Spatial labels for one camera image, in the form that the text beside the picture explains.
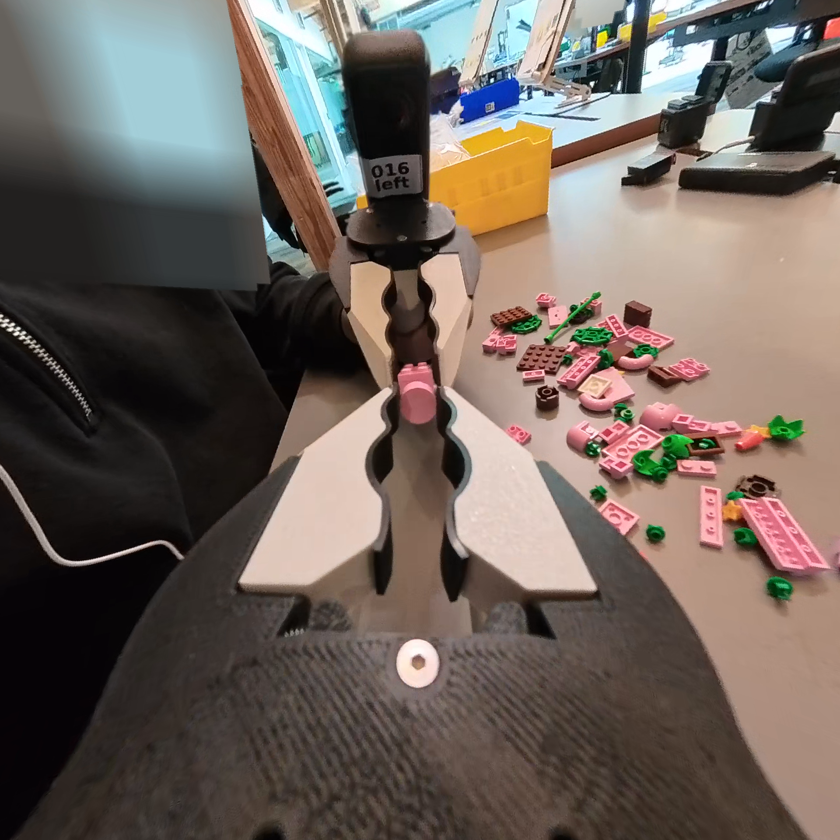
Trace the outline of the pile of pink toy bricks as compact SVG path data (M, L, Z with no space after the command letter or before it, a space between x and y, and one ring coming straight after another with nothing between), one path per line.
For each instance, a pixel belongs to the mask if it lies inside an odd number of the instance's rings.
M763 466L787 453L803 455L811 418L761 408L753 397L752 370L738 354L727 356L735 396L749 401L754 423L710 420L669 400L678 385L704 382L710 367L693 357L663 359L675 339L652 330L630 302L624 318L602 314L596 292L571 310L556 297L537 296L535 311L516 306L490 315L493 329L482 343L489 358L521 350L518 377L535 401L534 416L563 416L570 451L598 469L606 483L587 491L601 516L622 535L644 532L650 544L679 542L664 514L642 518L627 506L634 488L686 489L690 522L686 544L708 552L729 545L760 558L764 590L788 602L794 580L818 579L838 570L838 549L822 551L785 502L775 478L755 471L732 481L732 470L753 461Z

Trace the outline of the blue plastic bin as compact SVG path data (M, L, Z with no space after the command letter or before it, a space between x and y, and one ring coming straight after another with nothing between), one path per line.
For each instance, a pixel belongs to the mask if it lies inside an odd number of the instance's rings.
M459 98L460 121L471 123L518 105L520 90L518 79L511 77L462 93Z

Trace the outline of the black charger stand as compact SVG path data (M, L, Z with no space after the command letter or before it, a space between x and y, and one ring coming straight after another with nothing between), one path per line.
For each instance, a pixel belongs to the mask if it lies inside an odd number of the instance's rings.
M759 101L749 129L756 152L793 151L822 137L839 110L839 46L797 58L770 100Z

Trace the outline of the yellow plastic bin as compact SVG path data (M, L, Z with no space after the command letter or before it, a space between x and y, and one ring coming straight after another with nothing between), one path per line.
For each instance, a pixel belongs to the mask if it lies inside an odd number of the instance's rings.
M350 251L409 268L480 235L546 214L552 130L518 122L468 140L467 157L431 171L430 121L412 104L397 120L356 128L364 181L345 238Z

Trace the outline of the black metal pole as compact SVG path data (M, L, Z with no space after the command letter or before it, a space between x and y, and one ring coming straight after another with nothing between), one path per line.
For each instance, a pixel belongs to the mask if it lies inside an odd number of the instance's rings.
M641 92L648 42L648 28L652 1L634 1L631 39L626 55L623 91L628 95Z

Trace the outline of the cardboard display stand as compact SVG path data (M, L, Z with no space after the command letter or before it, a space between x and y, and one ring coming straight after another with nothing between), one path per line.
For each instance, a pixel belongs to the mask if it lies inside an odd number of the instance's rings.
M475 86L481 75L490 42L498 1L481 1L467 46L465 60L458 79L461 90Z
M570 23L603 25L623 5L621 1L539 1L528 45L518 68L520 86L562 93L568 102L586 102L592 94L588 85L553 74L561 42Z

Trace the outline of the clear plastic bags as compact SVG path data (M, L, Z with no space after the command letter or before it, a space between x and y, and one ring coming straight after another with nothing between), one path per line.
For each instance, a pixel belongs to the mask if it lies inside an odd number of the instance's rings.
M447 166L467 161L470 157L470 152L456 136L455 127L448 115L443 113L433 115L429 123L430 171L442 170Z

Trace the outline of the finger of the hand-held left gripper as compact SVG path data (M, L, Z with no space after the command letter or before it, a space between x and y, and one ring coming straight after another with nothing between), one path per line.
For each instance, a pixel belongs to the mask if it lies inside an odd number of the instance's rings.
M434 325L434 357L440 385L455 382L466 340L471 299L456 254L438 254L425 263L425 284L432 291L429 318Z
M350 271L348 320L375 383L392 389L395 352L389 340L396 284L392 271L377 263L360 262Z

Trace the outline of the small black adapter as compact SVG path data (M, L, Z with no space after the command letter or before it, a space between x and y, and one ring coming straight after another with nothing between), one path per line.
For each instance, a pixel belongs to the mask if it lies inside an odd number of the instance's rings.
M671 150L656 151L629 164L621 179L621 186L649 186L666 174L676 162L677 154Z

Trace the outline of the wooden post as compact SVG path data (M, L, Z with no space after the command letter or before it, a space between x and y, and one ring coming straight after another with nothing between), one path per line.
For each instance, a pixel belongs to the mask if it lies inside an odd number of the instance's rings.
M340 229L288 99L244 1L227 1L248 128L316 270L325 271Z

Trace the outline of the small black box device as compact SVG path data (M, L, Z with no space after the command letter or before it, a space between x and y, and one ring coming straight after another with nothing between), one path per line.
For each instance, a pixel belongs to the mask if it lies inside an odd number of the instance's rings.
M659 115L658 145L671 150L698 147L715 107L697 94L670 100Z

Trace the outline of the person's left forearm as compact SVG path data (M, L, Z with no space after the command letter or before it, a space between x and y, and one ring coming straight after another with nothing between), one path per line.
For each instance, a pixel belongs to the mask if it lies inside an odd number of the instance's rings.
M249 341L286 407L306 372L344 376L364 367L328 274L303 276L285 263L270 263L269 282L259 287L251 313Z

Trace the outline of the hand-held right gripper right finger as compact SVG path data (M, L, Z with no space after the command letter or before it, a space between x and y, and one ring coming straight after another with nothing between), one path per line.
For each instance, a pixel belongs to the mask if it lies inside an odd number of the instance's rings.
M450 602L475 622L500 603L589 600L589 571L541 466L450 387L439 391L445 504L440 573Z

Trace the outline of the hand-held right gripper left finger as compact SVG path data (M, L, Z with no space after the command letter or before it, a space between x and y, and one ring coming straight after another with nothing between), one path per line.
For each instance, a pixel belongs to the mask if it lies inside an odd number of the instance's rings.
M397 390L386 387L288 461L290 477L239 576L242 592L339 602L355 622L390 607Z

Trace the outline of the pink round toy brick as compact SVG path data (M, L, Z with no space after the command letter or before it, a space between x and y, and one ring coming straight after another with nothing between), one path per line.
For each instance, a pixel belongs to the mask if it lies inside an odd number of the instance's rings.
M413 425L426 425L437 416L437 388L425 381L400 385L402 418Z

